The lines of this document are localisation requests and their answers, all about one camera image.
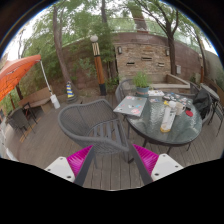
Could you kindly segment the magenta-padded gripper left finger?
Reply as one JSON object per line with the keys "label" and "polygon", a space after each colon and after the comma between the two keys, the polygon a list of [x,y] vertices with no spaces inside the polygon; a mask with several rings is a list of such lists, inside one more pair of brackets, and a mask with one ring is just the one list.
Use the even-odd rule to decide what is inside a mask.
{"label": "magenta-padded gripper left finger", "polygon": [[94,158],[94,147],[87,146],[68,157],[58,157],[46,171],[82,186]]}

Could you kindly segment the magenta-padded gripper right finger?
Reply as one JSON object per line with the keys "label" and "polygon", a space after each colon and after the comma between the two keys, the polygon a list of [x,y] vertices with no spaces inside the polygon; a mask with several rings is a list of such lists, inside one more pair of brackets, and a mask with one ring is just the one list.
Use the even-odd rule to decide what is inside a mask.
{"label": "magenta-padded gripper right finger", "polygon": [[183,169],[168,154],[156,154],[136,144],[130,150],[145,185]]}

